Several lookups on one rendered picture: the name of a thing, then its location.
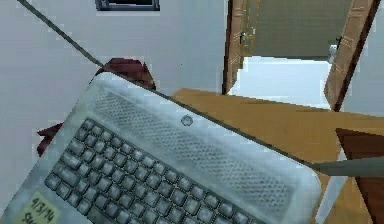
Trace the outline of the white laptop with grey keys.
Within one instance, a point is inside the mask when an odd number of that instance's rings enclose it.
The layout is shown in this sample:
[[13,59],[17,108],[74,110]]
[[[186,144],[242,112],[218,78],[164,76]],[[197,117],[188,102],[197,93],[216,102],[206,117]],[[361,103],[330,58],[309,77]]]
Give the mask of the white laptop with grey keys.
[[383,181],[384,158],[305,161],[104,73],[2,224],[307,224],[321,174]]

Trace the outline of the brown wooden room door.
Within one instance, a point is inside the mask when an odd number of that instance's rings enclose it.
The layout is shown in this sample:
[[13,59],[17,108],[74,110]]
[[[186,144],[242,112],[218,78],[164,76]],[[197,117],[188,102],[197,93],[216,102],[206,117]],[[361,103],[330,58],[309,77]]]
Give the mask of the brown wooden room door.
[[[244,58],[254,53],[256,25],[260,0],[228,0],[228,15],[224,54],[222,94],[226,95],[237,80],[237,72],[243,68]],[[240,35],[246,40],[240,44]]]
[[324,94],[330,108],[339,111],[381,0],[352,0]]

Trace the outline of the dark red chair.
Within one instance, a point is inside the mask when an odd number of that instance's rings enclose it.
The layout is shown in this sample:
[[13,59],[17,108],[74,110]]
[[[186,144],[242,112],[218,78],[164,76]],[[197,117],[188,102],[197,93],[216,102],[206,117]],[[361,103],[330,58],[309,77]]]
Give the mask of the dark red chair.
[[[156,89],[155,82],[147,65],[137,59],[112,58],[95,73],[95,76],[104,72],[115,73],[123,79],[133,81],[151,90]],[[61,126],[62,124],[58,123],[37,132],[37,134],[42,137],[36,149],[39,157],[45,152]]]

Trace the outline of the dark brown wooden furniture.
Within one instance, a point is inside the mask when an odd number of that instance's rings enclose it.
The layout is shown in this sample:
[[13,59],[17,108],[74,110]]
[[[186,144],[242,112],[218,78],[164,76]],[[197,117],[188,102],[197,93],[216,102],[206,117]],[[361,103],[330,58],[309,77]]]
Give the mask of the dark brown wooden furniture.
[[[348,159],[384,156],[384,136],[354,130],[336,129]],[[373,224],[384,224],[384,178],[356,178]]]

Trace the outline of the dark framed wall picture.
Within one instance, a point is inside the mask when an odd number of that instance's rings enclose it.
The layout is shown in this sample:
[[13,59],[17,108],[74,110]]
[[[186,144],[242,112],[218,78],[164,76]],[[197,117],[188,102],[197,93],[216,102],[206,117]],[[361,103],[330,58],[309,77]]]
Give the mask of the dark framed wall picture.
[[159,11],[159,0],[95,0],[97,11]]

